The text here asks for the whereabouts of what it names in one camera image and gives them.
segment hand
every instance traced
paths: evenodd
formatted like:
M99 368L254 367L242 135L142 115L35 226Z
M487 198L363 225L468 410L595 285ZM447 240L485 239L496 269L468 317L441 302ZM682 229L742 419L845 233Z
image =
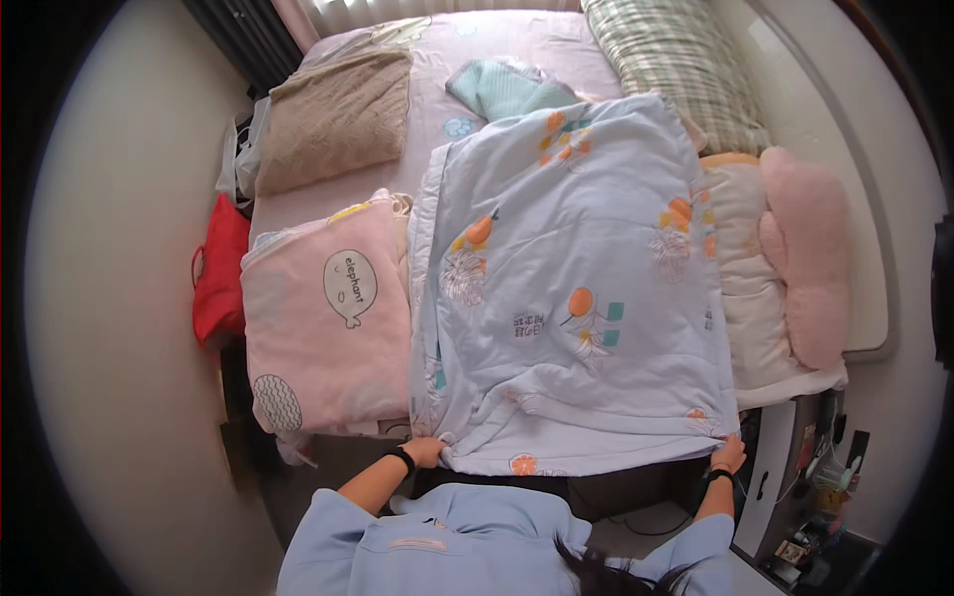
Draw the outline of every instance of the hand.
M418 437L401 445L404 452L411 456L418 467L434 467L441 458L441 449L447 443L433 437Z
M729 435L725 444L713 453L709 459L709 467L713 470L725 470L730 474L735 474L745 463L745 443L736 435Z

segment cream blanket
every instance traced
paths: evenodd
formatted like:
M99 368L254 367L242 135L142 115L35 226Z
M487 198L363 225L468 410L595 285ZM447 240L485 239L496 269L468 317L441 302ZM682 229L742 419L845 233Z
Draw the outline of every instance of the cream blanket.
M273 89L256 196L400 157L411 64L407 50L370 51Z

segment pink fluffy cushion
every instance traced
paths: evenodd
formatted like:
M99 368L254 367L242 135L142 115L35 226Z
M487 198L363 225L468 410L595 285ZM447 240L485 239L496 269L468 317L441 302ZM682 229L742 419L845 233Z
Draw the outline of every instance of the pink fluffy cushion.
M773 147L761 156L771 211L759 223L762 252L788 286L785 322L796 358L836 364L848 339L848 200L818 164Z

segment light blue shirt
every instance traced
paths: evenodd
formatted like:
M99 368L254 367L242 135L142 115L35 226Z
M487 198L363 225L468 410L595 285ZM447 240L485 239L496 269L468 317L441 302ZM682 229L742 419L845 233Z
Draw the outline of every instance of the light blue shirt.
M333 490L316 491L281 565L279 596L578 593L553 538L582 551L591 525L559 497L452 483L416 501L395 497L391 508L398 515L375 518ZM689 572L685 593L731 594L733 530L728 515L705 518L634 561L630 572L657 580L705 560Z

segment bed headboard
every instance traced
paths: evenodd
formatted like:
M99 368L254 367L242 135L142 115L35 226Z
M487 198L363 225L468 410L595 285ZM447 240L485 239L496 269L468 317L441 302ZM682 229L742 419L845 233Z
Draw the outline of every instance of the bed headboard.
M760 95L773 142L823 163L850 203L851 319L845 359L881 360L893 349L897 281L878 185L844 108L818 69L758 0L712 0Z

